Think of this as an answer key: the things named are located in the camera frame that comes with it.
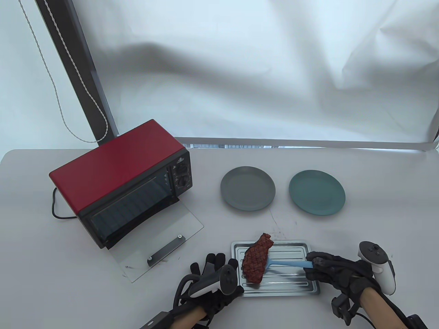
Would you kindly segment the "person's left hand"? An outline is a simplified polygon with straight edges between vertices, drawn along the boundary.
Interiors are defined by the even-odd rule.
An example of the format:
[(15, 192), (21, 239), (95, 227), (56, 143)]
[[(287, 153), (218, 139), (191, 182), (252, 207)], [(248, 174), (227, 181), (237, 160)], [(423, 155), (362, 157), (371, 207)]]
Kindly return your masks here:
[(226, 262), (223, 253), (209, 253), (200, 270), (198, 262), (190, 266), (191, 273), (182, 278), (177, 288), (173, 309), (182, 312), (200, 307), (206, 316), (202, 321), (212, 321), (224, 307), (244, 293), (237, 283), (238, 261), (230, 258)]

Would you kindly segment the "person's right hand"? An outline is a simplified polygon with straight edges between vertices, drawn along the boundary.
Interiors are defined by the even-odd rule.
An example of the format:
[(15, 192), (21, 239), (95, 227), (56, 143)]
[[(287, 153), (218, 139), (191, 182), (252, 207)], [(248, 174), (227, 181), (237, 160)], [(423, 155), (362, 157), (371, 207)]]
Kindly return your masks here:
[(318, 251), (309, 252), (306, 260), (313, 264), (313, 268), (304, 268), (308, 280), (331, 284), (355, 304), (360, 303), (360, 297), (367, 288), (381, 292), (373, 277), (371, 264), (364, 260), (351, 261)]

